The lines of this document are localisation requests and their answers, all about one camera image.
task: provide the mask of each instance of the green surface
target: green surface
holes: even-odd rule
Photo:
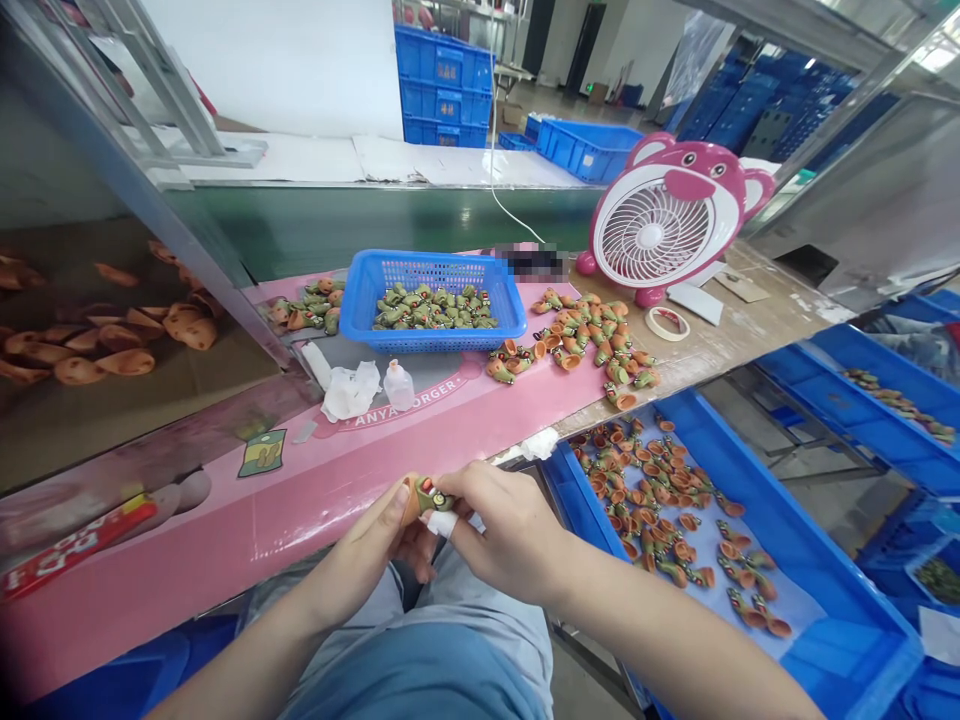
[[[583,250],[601,192],[497,197],[557,249]],[[199,187],[165,197],[240,287],[349,267],[368,248],[460,252],[533,240],[482,189]]]

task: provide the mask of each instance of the white wall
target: white wall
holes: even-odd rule
[[[233,120],[274,132],[403,140],[390,0],[143,0]]]
[[[626,12],[618,22],[616,40],[607,53],[603,70],[593,81],[607,83],[612,88],[620,77],[621,68],[633,60],[627,84],[643,85],[641,102],[646,104],[680,42],[690,12],[689,7],[672,0],[629,0]]]
[[[547,46],[543,50],[543,63],[540,66],[540,75],[548,85],[567,82],[580,27],[589,4],[590,0],[556,0],[554,3]]]
[[[606,83],[613,88],[616,82],[616,75],[611,78],[606,72],[607,61],[610,59],[610,52],[619,37],[620,26],[623,23],[623,17],[627,12],[627,6],[631,0],[606,0],[604,3],[607,9],[603,13],[603,20],[600,22],[600,32],[597,33],[597,40],[593,44],[593,52],[590,53],[590,62],[587,63],[587,71],[583,75],[583,84],[580,86],[580,92],[587,92],[587,85],[590,83]]]

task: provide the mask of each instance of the white finger bandage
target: white finger bandage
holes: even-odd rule
[[[449,540],[450,536],[453,535],[453,528],[456,526],[457,520],[459,518],[456,513],[434,512],[427,522],[427,530],[434,535],[443,535]]]

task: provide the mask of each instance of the fan grille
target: fan grille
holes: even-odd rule
[[[598,259],[627,285],[662,280],[697,255],[710,237],[712,220],[707,202],[678,200],[657,180],[626,197],[610,214]],[[659,242],[645,247],[640,231],[651,225],[661,230]]]

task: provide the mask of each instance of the hand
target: hand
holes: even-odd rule
[[[290,592],[314,632],[339,627],[370,597],[400,545],[409,496],[410,488],[398,480]]]
[[[576,538],[560,527],[533,478],[474,461],[434,485],[465,500],[486,525],[481,534],[461,520],[450,536],[474,575],[525,603],[559,602],[564,558]]]

